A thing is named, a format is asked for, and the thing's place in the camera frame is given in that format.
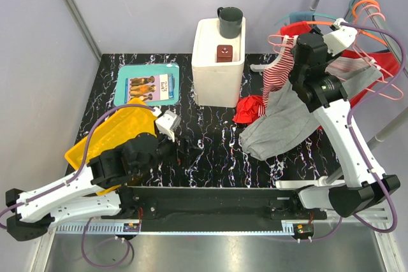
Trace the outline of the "grey tank top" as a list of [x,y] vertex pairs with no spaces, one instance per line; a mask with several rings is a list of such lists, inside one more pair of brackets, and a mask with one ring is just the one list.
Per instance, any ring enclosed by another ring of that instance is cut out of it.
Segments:
[[318,127],[319,122],[286,82],[269,93],[265,114],[240,133],[239,142],[244,153],[264,161],[297,147]]

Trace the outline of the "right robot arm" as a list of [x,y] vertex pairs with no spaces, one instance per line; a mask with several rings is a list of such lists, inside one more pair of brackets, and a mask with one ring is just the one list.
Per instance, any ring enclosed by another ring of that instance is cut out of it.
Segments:
[[329,138],[344,183],[300,189],[298,198],[289,203],[290,213],[301,219],[313,208],[322,208],[346,218],[381,203],[400,188],[400,180],[386,174],[376,161],[351,115],[342,82],[326,72],[339,52],[322,35],[308,32],[297,38],[291,53],[294,66],[289,82]]

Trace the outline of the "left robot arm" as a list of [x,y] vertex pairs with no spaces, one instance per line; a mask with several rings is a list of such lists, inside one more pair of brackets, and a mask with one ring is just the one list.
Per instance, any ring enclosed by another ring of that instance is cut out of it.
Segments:
[[135,218],[142,206],[129,184],[160,165],[188,169],[202,151],[187,138],[141,133],[42,188],[8,190],[6,205],[13,214],[5,229],[15,240],[29,241],[66,222]]

